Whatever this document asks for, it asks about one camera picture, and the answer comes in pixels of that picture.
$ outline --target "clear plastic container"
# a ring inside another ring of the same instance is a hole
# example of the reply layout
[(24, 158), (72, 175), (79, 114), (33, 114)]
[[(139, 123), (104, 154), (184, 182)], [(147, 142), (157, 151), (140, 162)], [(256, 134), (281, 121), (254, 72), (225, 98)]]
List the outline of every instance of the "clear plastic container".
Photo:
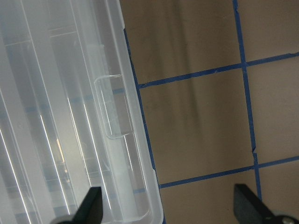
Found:
[(48, 224), (103, 191), (104, 224), (159, 224), (117, 0), (0, 0), (0, 223)]

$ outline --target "brown tile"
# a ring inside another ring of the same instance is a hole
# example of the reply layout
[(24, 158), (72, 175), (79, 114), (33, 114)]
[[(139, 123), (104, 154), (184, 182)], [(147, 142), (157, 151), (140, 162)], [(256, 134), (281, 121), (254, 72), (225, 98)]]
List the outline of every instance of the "brown tile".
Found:
[(256, 192), (252, 170), (161, 189), (166, 222), (237, 224), (233, 212), (235, 183), (245, 183)]
[(231, 0), (122, 0), (139, 83), (239, 63)]
[(299, 161), (260, 169), (263, 202), (274, 214), (299, 217)]
[(299, 155), (299, 58), (248, 68), (259, 162)]
[(238, 0), (247, 61), (299, 51), (298, 0)]
[(160, 183), (252, 165), (241, 70), (141, 94)]

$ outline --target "black object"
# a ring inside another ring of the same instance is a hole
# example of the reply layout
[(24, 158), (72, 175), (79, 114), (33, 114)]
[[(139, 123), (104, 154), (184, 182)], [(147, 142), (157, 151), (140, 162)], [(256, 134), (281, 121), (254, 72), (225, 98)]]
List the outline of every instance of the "black object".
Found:
[(246, 184), (235, 184), (234, 214), (239, 224), (299, 224), (290, 216), (275, 216)]
[(101, 187), (91, 187), (71, 221), (57, 224), (100, 224), (103, 219)]

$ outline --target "plastic storage bin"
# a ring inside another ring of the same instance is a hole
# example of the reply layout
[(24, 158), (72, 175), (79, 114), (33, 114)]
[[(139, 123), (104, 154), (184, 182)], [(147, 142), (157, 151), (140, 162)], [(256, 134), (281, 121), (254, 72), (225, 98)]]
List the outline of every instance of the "plastic storage bin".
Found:
[(0, 220), (48, 224), (101, 186), (105, 224), (158, 224), (117, 0), (0, 0)]

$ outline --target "brown cardboard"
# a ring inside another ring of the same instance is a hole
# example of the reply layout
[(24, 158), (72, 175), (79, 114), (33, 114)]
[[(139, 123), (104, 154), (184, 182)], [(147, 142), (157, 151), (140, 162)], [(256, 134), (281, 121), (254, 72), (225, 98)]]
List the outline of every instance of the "brown cardboard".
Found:
[(141, 89), (160, 183), (253, 164), (242, 71)]
[(235, 183), (256, 193), (254, 171), (161, 189), (169, 224), (237, 224), (233, 212)]
[(263, 202), (274, 214), (299, 215), (299, 161), (260, 169)]
[(299, 51), (298, 0), (239, 0), (248, 61)]
[(240, 62), (231, 0), (122, 0), (140, 84)]
[(299, 155), (299, 58), (248, 68), (260, 163)]

